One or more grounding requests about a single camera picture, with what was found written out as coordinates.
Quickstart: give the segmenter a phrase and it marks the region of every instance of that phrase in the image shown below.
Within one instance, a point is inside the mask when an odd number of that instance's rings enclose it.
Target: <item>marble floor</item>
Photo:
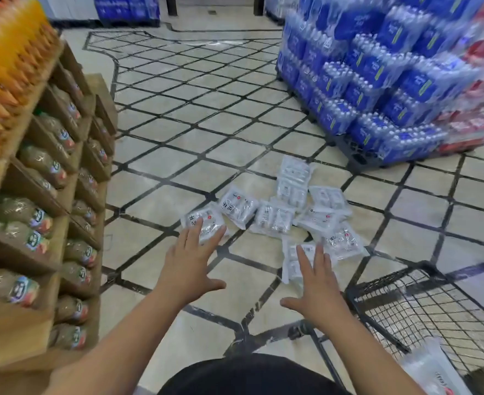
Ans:
[[[295,155],[314,162],[312,185],[344,191],[353,209],[349,223],[367,245],[369,256],[334,267],[341,289],[361,303],[391,288],[354,293],[361,283],[430,261],[448,281],[436,280],[426,291],[367,308],[366,314],[406,345],[443,336],[461,373],[484,364],[484,147],[353,175],[344,155],[326,145],[321,129],[276,80],[281,31],[253,16],[255,30],[239,30],[239,18],[234,30],[223,31],[228,19],[220,16],[219,28],[211,31],[202,29],[204,19],[192,31],[163,24],[63,34],[86,72],[103,73],[119,110],[107,198],[101,336],[156,285],[165,252],[181,230],[180,215],[219,199],[230,183],[268,199],[282,157]],[[187,365],[240,352],[291,358],[353,392],[320,332],[287,336],[302,316],[278,303],[297,295],[279,279],[280,240],[227,225],[233,235],[209,261],[210,276],[224,279],[227,289],[178,315],[140,380],[141,393],[157,392]],[[311,239],[298,227],[291,236]],[[432,282],[414,271],[398,283],[423,281]],[[433,305],[422,299],[438,294],[443,298]],[[397,349],[384,345],[397,356]],[[468,360],[467,349],[476,349],[472,356],[479,361]]]

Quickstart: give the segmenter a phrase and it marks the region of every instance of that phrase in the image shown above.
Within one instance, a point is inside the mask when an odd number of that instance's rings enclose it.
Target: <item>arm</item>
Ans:
[[[198,245],[203,220],[181,232],[165,256],[154,290],[78,362],[52,376],[43,395],[126,395],[136,385],[180,310],[210,291],[226,287],[207,277],[207,260],[225,226]]]
[[[383,346],[355,318],[344,301],[328,254],[317,246],[314,266],[297,246],[304,280],[303,297],[283,298],[280,304],[301,313],[334,345],[361,395],[425,395]]]

